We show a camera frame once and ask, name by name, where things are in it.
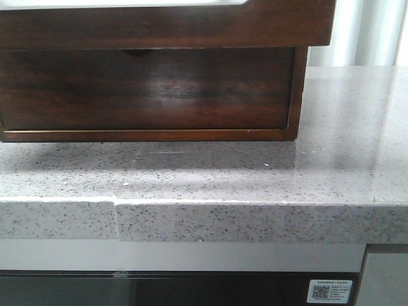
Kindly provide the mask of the white QR code sticker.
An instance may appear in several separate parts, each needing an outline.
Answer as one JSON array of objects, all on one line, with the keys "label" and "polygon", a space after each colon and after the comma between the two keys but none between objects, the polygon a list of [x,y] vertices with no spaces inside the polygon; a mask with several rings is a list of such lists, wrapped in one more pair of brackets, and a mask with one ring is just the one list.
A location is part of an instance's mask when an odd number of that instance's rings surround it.
[{"label": "white QR code sticker", "polygon": [[352,286],[352,280],[310,280],[307,303],[347,304]]}]

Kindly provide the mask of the grey curtain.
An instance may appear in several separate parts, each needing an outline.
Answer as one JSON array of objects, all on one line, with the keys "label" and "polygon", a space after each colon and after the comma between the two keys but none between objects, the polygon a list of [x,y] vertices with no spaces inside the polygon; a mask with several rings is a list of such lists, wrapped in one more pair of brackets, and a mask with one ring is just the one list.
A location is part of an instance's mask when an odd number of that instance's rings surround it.
[{"label": "grey curtain", "polygon": [[406,27],[407,1],[337,1],[330,45],[310,47],[307,65],[398,65]]}]

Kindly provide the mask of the open upper wooden drawer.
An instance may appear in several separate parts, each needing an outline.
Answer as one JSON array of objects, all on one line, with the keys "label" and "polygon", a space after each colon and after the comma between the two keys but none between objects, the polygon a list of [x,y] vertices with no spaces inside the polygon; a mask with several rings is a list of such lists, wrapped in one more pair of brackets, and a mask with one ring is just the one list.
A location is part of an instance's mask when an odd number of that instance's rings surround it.
[{"label": "open upper wooden drawer", "polygon": [[335,1],[238,6],[3,10],[2,50],[307,47],[328,45]]}]

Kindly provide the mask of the black glass built-in appliance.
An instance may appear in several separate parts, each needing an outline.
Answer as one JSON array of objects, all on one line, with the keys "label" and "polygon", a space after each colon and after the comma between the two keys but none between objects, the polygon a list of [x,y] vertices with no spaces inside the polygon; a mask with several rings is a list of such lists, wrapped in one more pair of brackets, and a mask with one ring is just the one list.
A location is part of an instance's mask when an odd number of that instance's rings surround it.
[{"label": "black glass built-in appliance", "polygon": [[[347,304],[307,303],[310,280],[351,280]],[[355,305],[347,272],[1,271],[1,305]]]}]

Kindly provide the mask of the grey cabinet door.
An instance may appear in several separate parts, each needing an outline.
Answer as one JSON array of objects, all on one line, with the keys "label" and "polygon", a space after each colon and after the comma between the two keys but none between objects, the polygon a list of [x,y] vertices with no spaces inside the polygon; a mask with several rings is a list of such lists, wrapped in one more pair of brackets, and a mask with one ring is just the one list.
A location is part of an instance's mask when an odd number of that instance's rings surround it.
[{"label": "grey cabinet door", "polygon": [[407,305],[407,245],[368,245],[357,305]]}]

